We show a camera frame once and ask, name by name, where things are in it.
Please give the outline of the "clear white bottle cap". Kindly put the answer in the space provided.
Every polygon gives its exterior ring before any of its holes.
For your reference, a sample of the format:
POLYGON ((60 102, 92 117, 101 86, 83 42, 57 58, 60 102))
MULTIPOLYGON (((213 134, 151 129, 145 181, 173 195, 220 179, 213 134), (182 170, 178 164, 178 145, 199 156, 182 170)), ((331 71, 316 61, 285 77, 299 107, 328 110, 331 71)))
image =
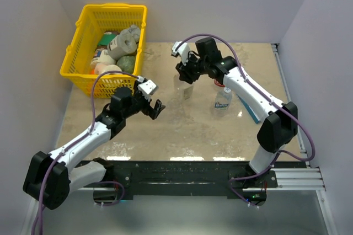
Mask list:
POLYGON ((230 92, 231 92, 231 89, 229 89, 229 88, 227 88, 227 87, 224 87, 223 91, 224 91, 225 93, 230 93, 230 92))

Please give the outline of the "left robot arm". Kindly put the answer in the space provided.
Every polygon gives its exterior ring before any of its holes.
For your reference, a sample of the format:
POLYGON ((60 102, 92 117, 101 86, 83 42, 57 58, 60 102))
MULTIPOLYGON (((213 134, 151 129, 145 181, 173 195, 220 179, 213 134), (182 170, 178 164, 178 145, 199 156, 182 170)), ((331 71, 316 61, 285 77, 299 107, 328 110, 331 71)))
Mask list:
POLYGON ((93 124, 64 146, 46 154, 36 153, 30 162, 23 191, 50 210, 58 208, 68 195, 87 185, 99 183, 109 186, 114 173, 102 159, 86 165, 79 163, 96 148, 114 138, 126 125, 126 119, 139 112, 156 119, 165 106, 156 100, 151 107, 151 96, 158 86, 151 81, 133 90, 117 88, 93 124))

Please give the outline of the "clear bottle with red ring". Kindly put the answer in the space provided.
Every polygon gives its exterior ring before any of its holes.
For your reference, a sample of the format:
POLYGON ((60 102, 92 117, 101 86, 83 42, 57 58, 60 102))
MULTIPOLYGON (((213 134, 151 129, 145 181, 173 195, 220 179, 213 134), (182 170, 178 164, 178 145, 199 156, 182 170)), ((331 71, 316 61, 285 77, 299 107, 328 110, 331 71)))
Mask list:
POLYGON ((224 85, 218 82, 216 79, 214 79, 214 84, 218 87, 224 87, 224 85))

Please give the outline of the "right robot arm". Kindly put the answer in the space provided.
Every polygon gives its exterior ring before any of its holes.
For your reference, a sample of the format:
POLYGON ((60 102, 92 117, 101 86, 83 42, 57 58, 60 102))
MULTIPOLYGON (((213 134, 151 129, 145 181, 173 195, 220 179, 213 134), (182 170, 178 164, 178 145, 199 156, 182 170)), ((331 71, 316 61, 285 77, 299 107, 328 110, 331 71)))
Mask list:
POLYGON ((176 66, 179 79, 192 84, 201 75, 208 75, 235 92, 261 122, 257 134, 259 147, 249 162, 251 170, 245 174, 247 183, 257 187, 265 181, 264 171, 279 151, 297 135, 297 106, 292 102, 284 103, 267 92, 245 72, 234 56, 222 56, 214 38, 208 36, 195 45, 196 52, 182 41, 172 47, 172 56, 181 58, 176 66))

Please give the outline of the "clear labelled bottle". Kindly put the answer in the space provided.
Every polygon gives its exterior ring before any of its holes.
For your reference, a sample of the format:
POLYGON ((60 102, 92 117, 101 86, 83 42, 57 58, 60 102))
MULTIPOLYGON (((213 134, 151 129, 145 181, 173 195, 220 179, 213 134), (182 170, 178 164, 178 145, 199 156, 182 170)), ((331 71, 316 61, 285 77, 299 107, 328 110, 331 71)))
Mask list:
POLYGON ((229 106, 232 102, 232 91, 230 93, 225 93, 220 90, 216 97, 215 102, 213 104, 213 113, 217 117, 225 116, 228 112, 229 106))

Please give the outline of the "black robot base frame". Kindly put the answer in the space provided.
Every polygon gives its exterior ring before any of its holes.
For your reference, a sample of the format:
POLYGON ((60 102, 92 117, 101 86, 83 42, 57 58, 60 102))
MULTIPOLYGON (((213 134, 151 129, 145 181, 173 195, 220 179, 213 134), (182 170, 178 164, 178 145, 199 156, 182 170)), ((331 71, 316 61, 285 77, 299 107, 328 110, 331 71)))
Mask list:
POLYGON ((268 188, 278 186, 273 170, 251 178, 247 162, 237 161, 106 161, 96 158, 106 175, 93 198, 107 202, 122 196, 223 196, 240 195, 256 205, 266 201, 268 188))

